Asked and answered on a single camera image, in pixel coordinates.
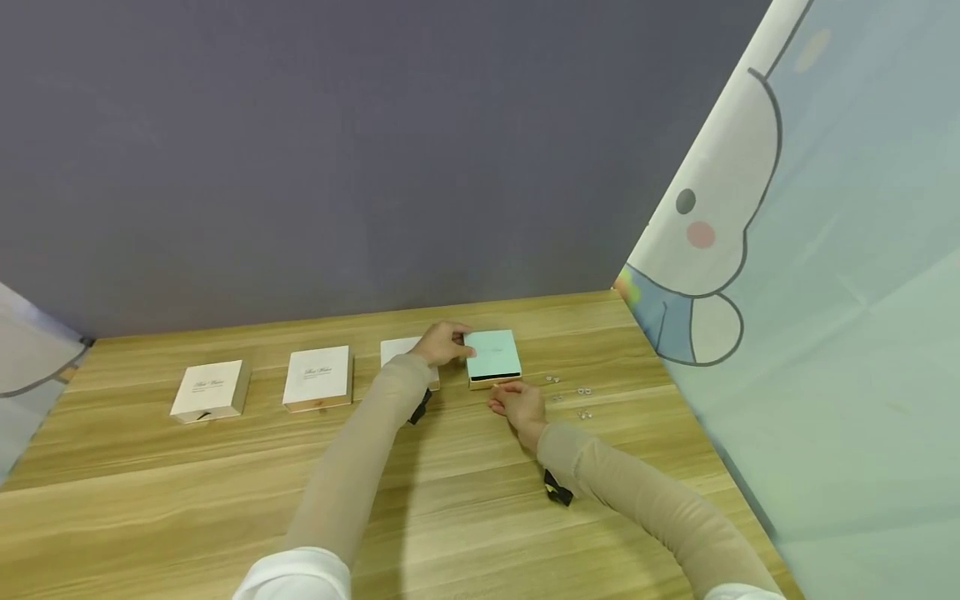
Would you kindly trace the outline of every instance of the mint green box lid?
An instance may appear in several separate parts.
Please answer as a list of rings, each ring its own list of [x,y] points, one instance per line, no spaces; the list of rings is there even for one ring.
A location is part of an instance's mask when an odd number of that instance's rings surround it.
[[[474,331],[464,336],[464,344],[477,351],[476,356],[467,359],[470,379],[508,373],[520,374],[520,357],[516,353],[514,332],[511,329]]]

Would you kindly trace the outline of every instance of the cartoon eye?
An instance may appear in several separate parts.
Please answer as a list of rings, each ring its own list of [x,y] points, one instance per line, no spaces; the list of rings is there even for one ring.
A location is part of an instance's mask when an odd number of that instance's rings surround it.
[[[693,190],[686,188],[681,193],[677,194],[677,212],[682,215],[693,210],[693,206],[697,203],[697,195],[693,193]]]

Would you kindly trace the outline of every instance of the wood grain tabletop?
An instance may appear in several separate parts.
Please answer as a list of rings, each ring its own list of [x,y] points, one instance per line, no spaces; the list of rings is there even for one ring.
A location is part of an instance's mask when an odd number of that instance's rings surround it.
[[[380,341],[439,319],[512,329],[550,419],[575,421],[705,496],[787,597],[802,597],[615,292],[100,340],[0,490],[0,597],[229,598],[275,550],[352,411],[289,414],[280,399],[290,353],[349,344],[362,401]],[[169,417],[187,367],[238,358],[252,363],[241,417]],[[397,435],[354,598],[689,597],[673,557],[633,523],[586,500],[547,500],[538,466],[462,368],[443,368],[441,380],[426,416]],[[593,418],[578,419],[583,409]]]

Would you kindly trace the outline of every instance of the hand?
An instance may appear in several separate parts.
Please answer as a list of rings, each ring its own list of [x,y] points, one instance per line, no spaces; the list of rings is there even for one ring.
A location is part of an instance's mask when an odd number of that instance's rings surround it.
[[[458,356],[474,356],[476,350],[464,346],[464,334],[472,330],[469,325],[454,321],[434,323],[410,353],[422,356],[426,364],[431,367],[445,365]]]
[[[523,447],[537,452],[537,444],[547,425],[546,406],[540,396],[540,388],[522,381],[495,385],[487,406],[497,415],[507,418]]]

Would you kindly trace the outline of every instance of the cardboard box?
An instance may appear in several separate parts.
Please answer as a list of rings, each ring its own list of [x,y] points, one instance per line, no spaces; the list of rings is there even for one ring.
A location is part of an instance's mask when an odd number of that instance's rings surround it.
[[[246,361],[190,367],[183,374],[170,416],[183,423],[237,417],[250,383]]]
[[[471,390],[485,390],[523,378],[512,330],[474,331],[464,336],[464,344],[476,350],[476,356],[467,359]]]
[[[389,363],[391,358],[414,349],[414,346],[420,341],[420,337],[422,336],[418,335],[412,338],[399,338],[380,342],[380,369],[383,369],[383,366]],[[434,367],[431,372],[433,373],[433,379],[427,388],[431,392],[436,392],[440,389],[440,372],[436,367]]]
[[[349,346],[294,352],[283,388],[283,405],[291,413],[300,413],[350,404],[352,381]]]

